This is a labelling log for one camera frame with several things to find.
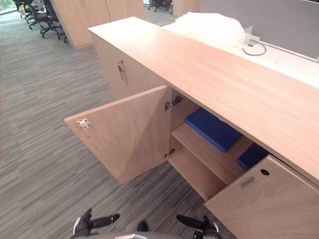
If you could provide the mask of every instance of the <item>cabinet door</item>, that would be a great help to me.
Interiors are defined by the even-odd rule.
[[[116,100],[161,86],[164,80],[104,39],[91,33]]]
[[[146,92],[71,116],[67,125],[108,168],[125,183],[163,163],[168,153],[171,88]],[[77,122],[86,119],[87,129]]]
[[[319,191],[268,156],[206,207],[238,239],[319,238]]]
[[[52,5],[73,47],[92,42],[84,0],[54,0]]]
[[[130,16],[144,19],[143,0],[106,0],[111,21],[117,21]]]
[[[105,0],[83,0],[88,14],[89,25],[97,26],[110,22],[110,15]]]

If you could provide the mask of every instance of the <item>cabinet top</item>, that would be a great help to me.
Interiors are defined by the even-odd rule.
[[[89,30],[319,184],[319,90],[130,17]]]

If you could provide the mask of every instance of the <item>cabinet shelf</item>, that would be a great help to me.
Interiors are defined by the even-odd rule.
[[[222,153],[185,123],[171,134],[226,185],[245,173],[236,164],[236,159],[252,144],[247,137],[241,136],[226,153]]]
[[[169,157],[169,162],[205,201],[226,187],[226,184],[188,149],[176,139],[172,140],[176,151]]]

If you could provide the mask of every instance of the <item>keyhole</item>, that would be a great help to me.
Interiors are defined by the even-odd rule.
[[[262,169],[262,170],[260,170],[260,172],[261,172],[263,175],[266,175],[266,176],[268,176],[268,175],[270,174],[266,169]]]

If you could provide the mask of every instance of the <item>blue folder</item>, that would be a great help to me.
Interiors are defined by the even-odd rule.
[[[236,163],[245,170],[249,170],[270,154],[263,147],[253,143],[241,156],[238,157]]]
[[[226,152],[241,136],[240,132],[203,108],[186,117],[185,122],[222,152]]]

